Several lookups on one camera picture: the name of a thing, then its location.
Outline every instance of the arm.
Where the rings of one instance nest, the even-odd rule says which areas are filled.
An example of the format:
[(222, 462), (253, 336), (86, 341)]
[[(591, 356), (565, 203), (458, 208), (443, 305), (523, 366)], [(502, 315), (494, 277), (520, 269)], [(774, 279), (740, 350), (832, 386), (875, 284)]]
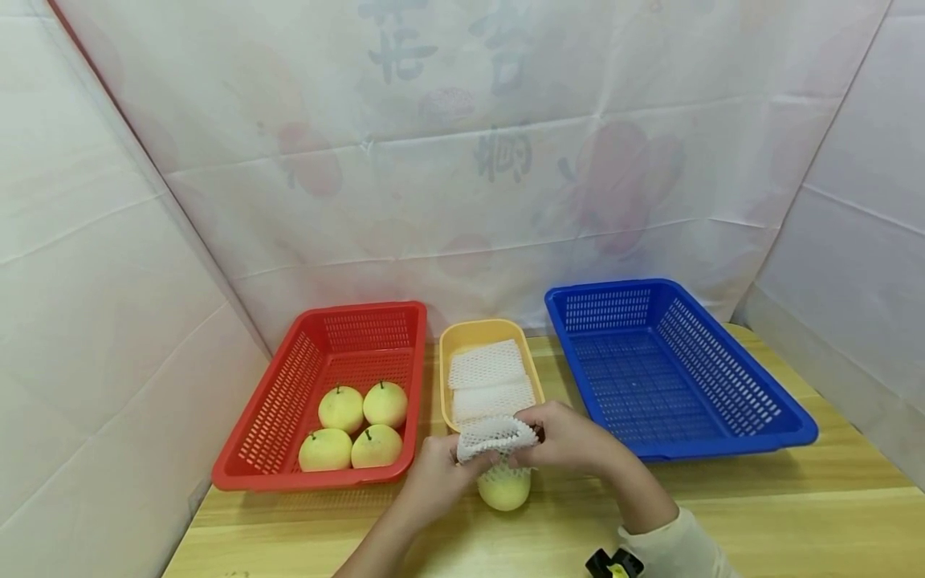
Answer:
[(554, 465), (595, 475), (612, 488), (627, 549), (646, 564), (651, 578), (735, 578), (732, 566), (694, 515), (678, 508), (648, 468), (615, 437), (558, 402), (518, 412), (541, 427), (538, 446), (511, 456), (511, 466)]
[(417, 535), (449, 512), (466, 488), (498, 460), (497, 453), (489, 452), (459, 464), (458, 443), (459, 436), (424, 440), (400, 494), (334, 578), (396, 575)]
[(541, 427), (545, 441), (514, 454), (512, 467), (555, 465), (599, 477), (613, 488), (623, 527), (631, 534), (651, 532), (678, 518), (678, 505), (655, 476), (597, 424), (557, 401), (515, 417)]

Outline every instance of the chinese character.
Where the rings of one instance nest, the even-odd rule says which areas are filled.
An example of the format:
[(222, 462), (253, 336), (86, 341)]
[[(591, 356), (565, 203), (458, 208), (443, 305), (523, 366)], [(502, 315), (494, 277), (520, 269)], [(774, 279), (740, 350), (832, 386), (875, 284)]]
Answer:
[(420, 10), (427, 7), (427, 0), (372, 0), (367, 4), (360, 4), (357, 13), (360, 18), (372, 17), (377, 26), (382, 26), (389, 16), (395, 19), (398, 25), (404, 24), (401, 13), (404, 10)]
[(491, 93), (503, 96), (520, 88), (524, 79), (526, 57), (516, 52), (498, 52), (491, 57), (494, 76), (491, 79)]
[[(379, 44), (382, 52), (375, 53), (369, 51), (369, 57), (373, 64), (382, 65), (382, 76), (386, 84), (392, 82), (392, 65), (395, 66), (395, 74), (402, 80), (414, 80), (424, 72), (424, 63), (418, 58), (427, 58), (437, 51), (436, 46), (403, 46), (407, 40), (416, 40), (420, 36), (416, 30), (410, 28), (399, 28), (393, 34), (395, 38), (395, 47), (389, 42), (389, 37), (385, 32), (379, 32)], [(402, 61), (414, 58), (414, 65), (403, 67)]]
[(498, 127), (492, 125), (487, 136), (478, 138), (474, 152), (478, 165), (478, 176), (488, 174), (488, 182), (495, 182), (496, 173), (512, 172), (514, 182), (521, 181), (521, 175), (530, 172), (533, 164), (533, 149), (530, 139), (522, 132), (498, 134)]
[(486, 48), (491, 50), (501, 48), (514, 38), (521, 38), (525, 42), (530, 42), (530, 36), (520, 26), (526, 24), (529, 16), (529, 7), (521, 14), (513, 5), (512, 0), (500, 0), (498, 9), (473, 22), (469, 27), (469, 33), (481, 38), (488, 32), (489, 28), (494, 28), (494, 33), (485, 39)]

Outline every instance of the plastic basket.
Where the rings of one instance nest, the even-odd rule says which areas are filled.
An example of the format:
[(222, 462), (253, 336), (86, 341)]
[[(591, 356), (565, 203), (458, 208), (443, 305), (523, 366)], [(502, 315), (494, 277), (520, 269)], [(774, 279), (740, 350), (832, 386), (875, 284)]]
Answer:
[(588, 414), (645, 461), (811, 444), (809, 414), (680, 285), (551, 289), (546, 304)]
[[(300, 315), (279, 346), (212, 470), (223, 490), (291, 491), (398, 478), (411, 465), (424, 372), (426, 308), (417, 301), (316, 309)], [(364, 394), (379, 380), (408, 395), (395, 463), (303, 472), (299, 447), (321, 427), (318, 404), (337, 383)]]
[(533, 386), (536, 403), (546, 400), (543, 387), (539, 383), (537, 367), (533, 363), (533, 356), (526, 344), (524, 331), (513, 321), (507, 319), (481, 319), (479, 321), (466, 321), (449, 326), (440, 335), (440, 410), (443, 412), (443, 421), (451, 430), (459, 432), (459, 426), (453, 421), (453, 390), (450, 389), (450, 363), (454, 355), (465, 353), (477, 347), (483, 347), (499, 341), (513, 339), (520, 350), (524, 362), (524, 372), (530, 378)]

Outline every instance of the red basket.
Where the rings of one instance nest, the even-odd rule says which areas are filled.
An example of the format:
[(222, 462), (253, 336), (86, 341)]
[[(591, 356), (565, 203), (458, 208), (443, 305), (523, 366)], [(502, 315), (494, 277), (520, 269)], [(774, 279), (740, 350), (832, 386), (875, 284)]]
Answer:
[[(290, 327), (212, 469), (222, 490), (291, 491), (397, 479), (414, 457), (427, 312), (417, 301), (315, 309)], [(337, 383), (366, 394), (385, 379), (408, 395), (404, 442), (380, 468), (303, 472), (299, 447), (319, 429), (318, 404)]]

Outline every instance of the foam fruit net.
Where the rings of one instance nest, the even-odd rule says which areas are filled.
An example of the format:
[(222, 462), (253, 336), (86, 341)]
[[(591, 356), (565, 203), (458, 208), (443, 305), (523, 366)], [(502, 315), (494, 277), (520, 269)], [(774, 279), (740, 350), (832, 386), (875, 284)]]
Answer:
[(514, 415), (537, 403), (524, 360), (513, 339), (455, 355), (450, 361), (453, 421)]
[(501, 455), (501, 462), (482, 474), (483, 479), (529, 475), (529, 468), (512, 470), (508, 467), (507, 459), (516, 450), (537, 443), (537, 434), (524, 422), (510, 416), (488, 417), (472, 422), (462, 430), (456, 458), (460, 463), (466, 463), (478, 454), (494, 449)]

